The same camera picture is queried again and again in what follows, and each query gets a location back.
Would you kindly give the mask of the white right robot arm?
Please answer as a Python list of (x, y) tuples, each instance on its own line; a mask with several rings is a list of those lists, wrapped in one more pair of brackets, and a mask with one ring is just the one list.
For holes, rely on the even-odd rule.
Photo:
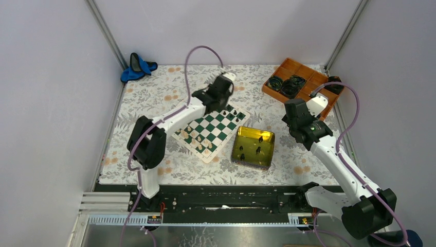
[(327, 107), (324, 96), (308, 102), (300, 98), (284, 104), (282, 120), (297, 143), (301, 143), (329, 170), (344, 192), (340, 196), (315, 182), (298, 187), (291, 203), (302, 212), (316, 208), (340, 219), (355, 239), (363, 239), (390, 225), (397, 197), (391, 189), (382, 190), (346, 155), (336, 150), (337, 138), (324, 121), (317, 118)]

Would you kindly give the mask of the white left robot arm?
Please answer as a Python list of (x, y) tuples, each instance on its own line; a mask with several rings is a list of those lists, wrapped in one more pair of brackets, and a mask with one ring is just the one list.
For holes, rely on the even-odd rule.
[(137, 172), (139, 203), (146, 211), (159, 206), (157, 166), (165, 156), (167, 138), (194, 120), (224, 110), (233, 94), (235, 79), (235, 74), (223, 72), (206, 88), (189, 93), (177, 108), (154, 118), (137, 119), (127, 143), (127, 166)]

